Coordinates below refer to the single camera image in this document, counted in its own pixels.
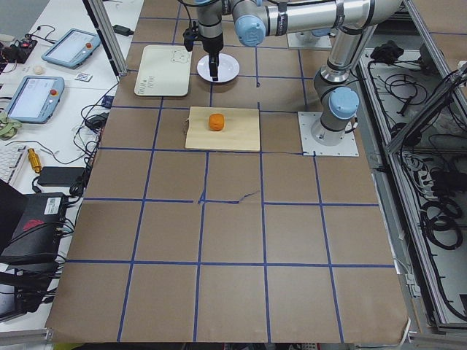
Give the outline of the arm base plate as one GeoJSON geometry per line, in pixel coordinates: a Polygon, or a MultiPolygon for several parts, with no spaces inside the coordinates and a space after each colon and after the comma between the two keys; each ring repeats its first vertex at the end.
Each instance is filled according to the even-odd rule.
{"type": "Polygon", "coordinates": [[[299,112],[298,125],[302,153],[318,157],[359,156],[352,123],[348,122],[343,131],[329,131],[321,123],[321,112],[299,112]]]}
{"type": "Polygon", "coordinates": [[[330,50],[329,36],[315,36],[311,31],[287,34],[289,48],[307,50],[330,50]]]}

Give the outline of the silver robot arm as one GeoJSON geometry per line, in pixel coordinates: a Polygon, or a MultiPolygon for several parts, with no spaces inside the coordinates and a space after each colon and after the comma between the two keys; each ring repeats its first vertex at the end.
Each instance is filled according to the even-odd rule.
{"type": "Polygon", "coordinates": [[[183,34],[185,49],[200,42],[208,55],[209,77],[218,81],[224,46],[223,17],[230,15],[240,43],[257,47],[268,36],[287,37],[288,47],[314,60],[314,90],[322,113],[310,128],[325,146],[339,144],[360,99],[347,86],[351,71],[376,27],[400,7],[399,1],[183,1],[195,9],[183,34]]]}

